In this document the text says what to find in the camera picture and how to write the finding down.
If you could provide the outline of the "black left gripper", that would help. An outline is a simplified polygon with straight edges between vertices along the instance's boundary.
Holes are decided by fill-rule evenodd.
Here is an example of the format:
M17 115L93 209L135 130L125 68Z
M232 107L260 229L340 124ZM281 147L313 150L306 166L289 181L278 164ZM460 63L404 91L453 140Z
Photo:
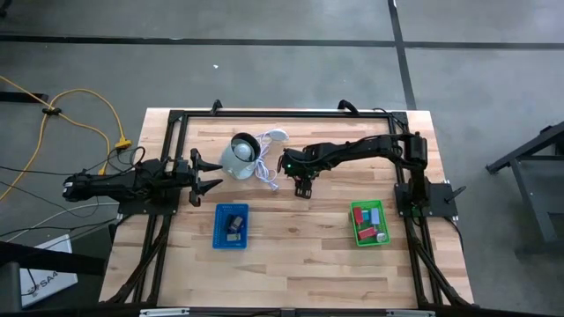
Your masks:
M205 162L198 149L192 150L192 167L203 173L220 170L222 165ZM199 180L198 172L177 172L174 175L176 186L179 188L190 188L190 203L199 207L201 205L201 197L209 190L219 185L222 180Z

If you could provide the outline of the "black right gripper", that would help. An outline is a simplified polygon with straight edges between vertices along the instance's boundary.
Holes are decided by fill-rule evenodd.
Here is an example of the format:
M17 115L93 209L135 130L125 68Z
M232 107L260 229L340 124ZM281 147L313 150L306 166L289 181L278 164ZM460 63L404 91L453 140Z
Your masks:
M285 148L282 152L282 172L295 178L295 195L310 198L312 194L312 180L324 170L323 152L319 147L304 147L301 151Z

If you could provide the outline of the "white desk lamp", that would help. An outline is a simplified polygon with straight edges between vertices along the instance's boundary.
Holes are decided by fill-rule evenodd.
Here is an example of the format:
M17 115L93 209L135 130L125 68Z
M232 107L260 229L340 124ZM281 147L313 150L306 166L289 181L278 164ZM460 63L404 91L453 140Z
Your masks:
M243 142L248 143L254 149L254 156L251 161L241 161L234 156L234 146ZM231 138L227 147L222 152L219 163L223 166L222 170L224 173L229 174L239 181L246 180L254 173L260 152L261 147L256 138L249 133L241 132Z

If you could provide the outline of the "white lamp bulb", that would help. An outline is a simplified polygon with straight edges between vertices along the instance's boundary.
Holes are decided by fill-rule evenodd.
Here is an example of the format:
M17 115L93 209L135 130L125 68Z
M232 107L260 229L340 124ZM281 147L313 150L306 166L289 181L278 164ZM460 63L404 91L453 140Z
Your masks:
M251 161L254 156L254 149L248 143L238 143L233 148L234 156L241 161Z

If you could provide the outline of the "blue plastic basket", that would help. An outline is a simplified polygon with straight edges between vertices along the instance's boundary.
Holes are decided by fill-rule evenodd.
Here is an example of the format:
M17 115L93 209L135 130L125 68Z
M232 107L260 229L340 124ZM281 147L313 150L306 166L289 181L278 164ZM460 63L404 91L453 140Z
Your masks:
M237 232L241 235L240 241L227 242L226 236L226 220L227 217L233 214L236 217L241 216L244 218L241 229ZM214 249L225 250L243 250L248 245L248 232L249 232L249 206L246 203L220 203L216 206L212 247Z

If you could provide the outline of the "green plastic basket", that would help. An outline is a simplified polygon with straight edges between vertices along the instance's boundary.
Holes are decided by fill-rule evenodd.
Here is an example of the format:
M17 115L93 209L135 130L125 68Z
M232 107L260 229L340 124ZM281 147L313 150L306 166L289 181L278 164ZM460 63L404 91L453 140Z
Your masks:
M380 210L380 220L381 223L379 225L372 225L370 219L368 221L363 221L362 224L357 225L353 219L353 207L361 207L362 210L370 211L372 208L378 208ZM387 219L384 212L383 204L381 200L369 200L369 201L355 201L350 203L350 217L352 220L352 229L353 235L355 238L356 245L358 247L375 247L375 246L382 246L390 243L390 232L388 229ZM378 242L376 240L376 235L366 240L360 240L358 237L358 231L366 229L370 226L373 226L377 230L377 234L379 232L385 232L387 234L387 240L385 242Z

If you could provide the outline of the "black floor tape strip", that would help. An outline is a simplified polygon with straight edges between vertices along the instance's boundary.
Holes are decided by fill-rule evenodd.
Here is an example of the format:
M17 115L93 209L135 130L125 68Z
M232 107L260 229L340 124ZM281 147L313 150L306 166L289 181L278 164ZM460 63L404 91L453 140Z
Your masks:
M191 39L143 37L86 37L0 34L0 42L108 44L108 45L185 45L185 46L272 46L272 47L343 47L394 48L394 41L361 40L281 40L281 39ZM405 48L413 49L507 49L507 50L564 50L564 43L535 42L445 42L405 41Z
M403 34L400 26L399 16L397 12L396 0L387 0L388 8L390 13L390 22L395 42L395 48L397 51L397 61L399 67L400 78L402 81L404 100L406 108L408 110L416 110L417 104L414 97L414 92L412 88L412 81L409 71L409 66L407 62L407 57L405 53L405 44L403 39Z

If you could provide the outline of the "black beam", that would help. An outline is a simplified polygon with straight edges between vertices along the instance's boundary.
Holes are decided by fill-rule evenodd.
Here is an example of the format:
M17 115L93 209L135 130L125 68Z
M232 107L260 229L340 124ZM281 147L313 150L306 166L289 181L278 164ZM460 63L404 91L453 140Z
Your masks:
M102 276L102 258L72 254L0 241L0 266L16 262L24 269L54 270L63 273Z

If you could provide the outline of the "white labelled box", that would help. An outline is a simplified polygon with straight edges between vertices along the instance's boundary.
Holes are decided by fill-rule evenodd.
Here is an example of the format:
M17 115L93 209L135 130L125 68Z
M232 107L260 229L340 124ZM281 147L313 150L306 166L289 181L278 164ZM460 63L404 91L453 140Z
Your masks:
M70 235L64 234L36 246L50 251L72 253ZM54 270L20 269L21 301L24 308L78 283L78 275Z

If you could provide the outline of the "black floor bar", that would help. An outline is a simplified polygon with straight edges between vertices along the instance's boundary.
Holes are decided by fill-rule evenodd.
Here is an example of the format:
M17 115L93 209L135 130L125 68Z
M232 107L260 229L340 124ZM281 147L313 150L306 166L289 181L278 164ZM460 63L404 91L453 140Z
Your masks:
M47 101L48 95L44 93L32 93L29 95L25 92L0 92L0 102L40 104Z

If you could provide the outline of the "black metal stand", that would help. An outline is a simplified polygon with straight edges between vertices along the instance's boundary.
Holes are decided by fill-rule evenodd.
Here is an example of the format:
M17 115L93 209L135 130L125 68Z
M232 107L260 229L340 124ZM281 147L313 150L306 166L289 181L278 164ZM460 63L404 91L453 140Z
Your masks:
M564 254L564 233L554 217L564 217L564 121L486 166L490 174L510 168L525 208L535 218L540 238L515 250L517 256Z

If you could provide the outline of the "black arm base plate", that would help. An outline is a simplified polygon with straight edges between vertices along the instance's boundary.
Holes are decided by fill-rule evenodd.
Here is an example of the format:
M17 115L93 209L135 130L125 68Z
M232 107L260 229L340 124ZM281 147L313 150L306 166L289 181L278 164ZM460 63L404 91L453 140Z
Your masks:
M458 211L455 199L466 190L466 186L453 189L449 183L431 183L423 185L396 184L394 194L400 217L453 217Z
M163 189L146 197L121 200L118 212L123 215L170 216L178 210L181 190Z

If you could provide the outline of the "black aluminium table frame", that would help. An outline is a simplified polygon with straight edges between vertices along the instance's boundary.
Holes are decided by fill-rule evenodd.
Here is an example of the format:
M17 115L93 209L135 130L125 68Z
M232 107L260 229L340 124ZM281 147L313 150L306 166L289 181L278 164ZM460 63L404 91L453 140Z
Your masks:
M266 156L274 169L284 147L343 143L389 133L391 122L337 110L220 110L217 116L189 114L184 143L198 148L204 160L218 162L231 136L238 132L285 130L287 143L275 143ZM339 165L313 181L312 197L294 195L292 179L278 176L279 189L250 178L236 181L221 171L202 178L224 178L205 194L201 207L188 202L183 190L173 215L158 296L161 306L414 308L408 240L397 214L393 187L397 169L385 158L367 158ZM379 247L358 247L349 214L354 201L381 200L391 241ZM249 242L244 250L212 247L218 203L249 206ZM148 217L136 215L115 235L99 300L114 296L140 260ZM463 299L473 302L458 234L441 218L427 220L434 259Z

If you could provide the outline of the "silver metal bracket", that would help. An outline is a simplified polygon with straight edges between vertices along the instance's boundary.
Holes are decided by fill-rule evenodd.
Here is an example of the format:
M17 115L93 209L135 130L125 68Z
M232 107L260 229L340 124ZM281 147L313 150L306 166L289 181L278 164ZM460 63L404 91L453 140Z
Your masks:
M186 317L189 316L188 307L169 307L142 309L138 317Z
M386 317L436 317L436 314L426 310L388 309Z

